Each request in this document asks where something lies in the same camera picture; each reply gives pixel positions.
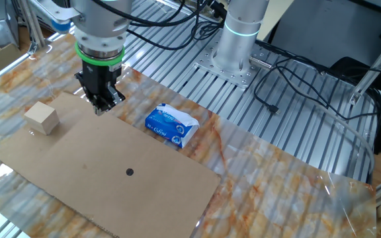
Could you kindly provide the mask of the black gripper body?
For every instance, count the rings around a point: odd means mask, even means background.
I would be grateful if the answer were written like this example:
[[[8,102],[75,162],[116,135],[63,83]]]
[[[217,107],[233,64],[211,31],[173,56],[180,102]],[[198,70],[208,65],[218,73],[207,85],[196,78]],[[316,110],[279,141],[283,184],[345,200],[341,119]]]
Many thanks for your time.
[[[108,86],[114,86],[120,75],[120,69],[110,70],[109,66],[82,63],[82,71],[75,74],[88,97],[111,97]]]

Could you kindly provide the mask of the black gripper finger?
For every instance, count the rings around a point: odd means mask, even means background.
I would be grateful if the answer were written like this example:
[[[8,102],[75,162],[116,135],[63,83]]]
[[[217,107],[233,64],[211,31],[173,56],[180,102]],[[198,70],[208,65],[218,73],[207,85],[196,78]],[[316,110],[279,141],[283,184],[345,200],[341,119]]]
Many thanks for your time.
[[[103,89],[103,111],[112,110],[117,104],[124,101],[126,97],[113,85],[105,85]]]
[[[93,105],[93,110],[94,110],[94,113],[97,115],[97,116],[101,116],[102,114],[104,114],[104,110],[103,110],[103,103],[102,101],[100,100],[100,98],[94,94],[92,94],[88,89],[87,87],[84,87],[83,88],[84,92],[85,92],[85,95],[87,97],[87,100]]]

